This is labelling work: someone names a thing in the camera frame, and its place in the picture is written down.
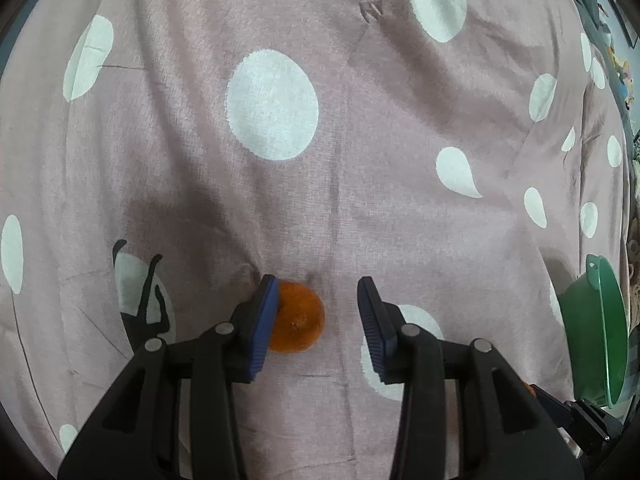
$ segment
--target white circle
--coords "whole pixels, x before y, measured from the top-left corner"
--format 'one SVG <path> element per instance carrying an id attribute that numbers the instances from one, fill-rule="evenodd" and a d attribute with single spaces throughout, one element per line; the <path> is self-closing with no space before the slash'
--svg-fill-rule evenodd
<path id="1" fill-rule="evenodd" d="M 440 330 L 438 323 L 426 310 L 413 305 L 398 305 L 398 308 L 400 312 L 402 312 L 402 316 L 407 324 L 416 324 L 427 332 L 432 333 L 438 339 L 443 339 L 442 330 Z M 369 383 L 369 386 L 378 394 L 387 399 L 402 400 L 403 385 L 385 384 L 380 381 L 380 377 L 374 371 L 366 338 L 362 339 L 362 345 L 360 346 L 360 364 L 367 383 Z"/>
<path id="2" fill-rule="evenodd" d="M 530 187 L 524 192 L 524 209 L 538 227 L 546 228 L 545 205 L 542 197 L 535 187 Z"/>
<path id="3" fill-rule="evenodd" d="M 609 142 L 607 142 L 607 158 L 612 168 L 617 168 L 622 164 L 622 148 L 620 148 L 620 143 L 616 139 L 616 136 L 609 137 Z"/>
<path id="4" fill-rule="evenodd" d="M 596 58 L 593 58 L 593 62 L 591 65 L 591 78 L 600 90 L 602 90 L 607 85 L 607 80 L 604 77 L 604 70 L 602 69 L 602 65 Z"/>
<path id="5" fill-rule="evenodd" d="M 598 207 L 593 202 L 587 202 L 580 209 L 580 229 L 587 238 L 593 238 L 598 227 Z"/>
<path id="6" fill-rule="evenodd" d="M 418 23 L 434 40 L 447 43 L 462 30 L 466 0 L 410 0 Z"/>
<path id="7" fill-rule="evenodd" d="M 162 348 L 162 341 L 157 337 L 152 337 L 145 342 L 145 350 L 147 352 L 157 352 Z"/>
<path id="8" fill-rule="evenodd" d="M 216 333 L 220 335 L 229 335 L 234 330 L 235 330 L 235 327 L 233 326 L 232 323 L 229 323 L 228 321 L 218 323 L 216 325 Z"/>
<path id="9" fill-rule="evenodd" d="M 453 146 L 441 150 L 436 158 L 436 173 L 447 189 L 471 198 L 482 198 L 476 189 L 469 161 L 462 150 Z"/>
<path id="10" fill-rule="evenodd" d="M 9 215 L 4 221 L 0 241 L 0 259 L 2 272 L 14 294 L 22 290 L 24 253 L 22 251 L 22 229 L 15 215 Z"/>
<path id="11" fill-rule="evenodd" d="M 104 16 L 96 14 L 66 64 L 62 95 L 68 102 L 86 94 L 94 86 L 112 48 L 113 25 Z"/>
<path id="12" fill-rule="evenodd" d="M 584 70 L 588 72 L 591 69 L 591 43 L 584 32 L 580 33 L 580 43 L 582 44 L 582 62 Z"/>
<path id="13" fill-rule="evenodd" d="M 267 160 L 302 153 L 318 127 L 318 98 L 304 71 L 275 50 L 256 50 L 226 86 L 226 120 L 240 143 Z"/>
<path id="14" fill-rule="evenodd" d="M 416 337 L 420 333 L 420 327 L 413 323 L 405 323 L 400 331 L 407 337 Z"/>
<path id="15" fill-rule="evenodd" d="M 487 354 L 494 349 L 494 346 L 486 339 L 480 338 L 474 341 L 474 348 L 483 354 Z"/>
<path id="16" fill-rule="evenodd" d="M 63 424 L 62 426 L 60 426 L 58 437 L 60 439 L 60 447 L 65 454 L 67 451 L 69 451 L 69 449 L 71 448 L 71 444 L 73 444 L 77 436 L 78 430 L 76 430 L 76 428 L 71 424 Z"/>
<path id="17" fill-rule="evenodd" d="M 115 262 L 115 280 L 116 291 L 118 293 L 118 306 L 120 311 L 136 316 L 138 307 L 140 306 L 140 298 L 142 297 L 142 288 L 145 285 L 146 275 L 149 266 L 133 254 L 120 252 L 116 256 Z M 149 294 L 148 305 L 146 308 L 146 322 L 148 324 L 160 322 L 162 319 L 161 306 L 158 298 L 156 298 L 156 286 L 164 299 L 164 306 L 167 317 L 169 318 L 168 332 L 158 334 L 158 337 L 164 339 L 167 344 L 175 343 L 175 314 L 174 308 L 169 297 L 169 293 L 164 283 L 158 277 L 158 268 L 154 273 L 151 281 L 151 293 Z"/>
<path id="18" fill-rule="evenodd" d="M 551 74 L 543 74 L 533 83 L 529 97 L 529 116 L 532 121 L 543 121 L 549 115 L 557 86 L 558 81 Z"/>
<path id="19" fill-rule="evenodd" d="M 563 150 L 564 152 L 568 152 L 574 146 L 574 144 L 575 144 L 575 128 L 572 127 L 568 135 L 566 136 L 566 139 L 562 143 L 562 148 L 560 149 Z"/>
<path id="20" fill-rule="evenodd" d="M 556 318 L 556 321 L 560 323 L 560 325 L 564 326 L 562 311 L 560 310 L 560 302 L 558 301 L 558 295 L 556 294 L 556 290 L 552 282 L 549 282 L 549 305 L 551 306 L 551 312 Z"/>

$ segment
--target green plastic basin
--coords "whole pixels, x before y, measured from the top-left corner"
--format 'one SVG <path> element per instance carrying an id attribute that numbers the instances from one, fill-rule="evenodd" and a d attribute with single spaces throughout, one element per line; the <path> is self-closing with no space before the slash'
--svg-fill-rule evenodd
<path id="1" fill-rule="evenodd" d="M 604 256 L 558 296 L 574 375 L 574 395 L 613 407 L 625 381 L 628 332 L 616 275 Z"/>

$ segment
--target black silhouette print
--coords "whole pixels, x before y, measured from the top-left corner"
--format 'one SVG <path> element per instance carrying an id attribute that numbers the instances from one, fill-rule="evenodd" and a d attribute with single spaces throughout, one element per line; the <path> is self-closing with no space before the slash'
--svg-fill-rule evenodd
<path id="1" fill-rule="evenodd" d="M 118 240 L 113 246 L 113 265 L 116 264 L 116 257 L 120 250 L 127 244 L 126 240 Z M 162 260 L 162 254 L 156 254 L 149 263 L 149 270 L 146 274 L 145 283 L 142 286 L 142 294 L 140 295 L 140 303 L 135 316 L 121 312 L 124 330 L 127 332 L 131 348 L 135 351 L 142 346 L 148 339 L 158 337 L 159 334 L 169 332 L 169 317 L 166 312 L 166 303 L 160 287 L 156 285 L 154 294 L 160 305 L 160 321 L 155 323 L 146 322 L 146 311 L 148 310 L 149 297 L 151 295 L 151 285 L 154 280 L 156 266 Z"/>

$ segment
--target polka dot fabric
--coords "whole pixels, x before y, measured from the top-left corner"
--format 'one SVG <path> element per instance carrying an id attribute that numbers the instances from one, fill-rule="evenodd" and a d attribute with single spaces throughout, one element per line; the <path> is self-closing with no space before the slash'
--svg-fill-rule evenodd
<path id="1" fill-rule="evenodd" d="M 0 400 L 37 457 L 57 470 L 140 342 L 228 320 L 267 272 L 326 323 L 237 390 L 251 478 L 388 475 L 363 275 L 571 396 L 557 294 L 623 259 L 628 220 L 585 38 L 572 0 L 41 0 L 0 81 Z"/>

